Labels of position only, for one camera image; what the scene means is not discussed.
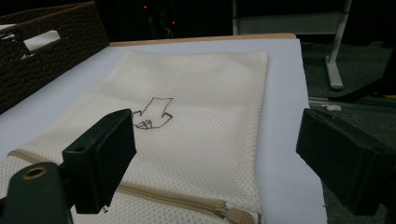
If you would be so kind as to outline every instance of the brown woven basket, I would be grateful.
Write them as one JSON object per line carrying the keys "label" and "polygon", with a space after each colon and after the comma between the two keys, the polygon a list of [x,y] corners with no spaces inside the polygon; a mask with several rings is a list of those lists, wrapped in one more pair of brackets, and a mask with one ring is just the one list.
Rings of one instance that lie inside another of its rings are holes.
{"label": "brown woven basket", "polygon": [[[94,2],[0,17],[0,114],[108,46]],[[23,40],[47,31],[60,39],[30,51]]]}

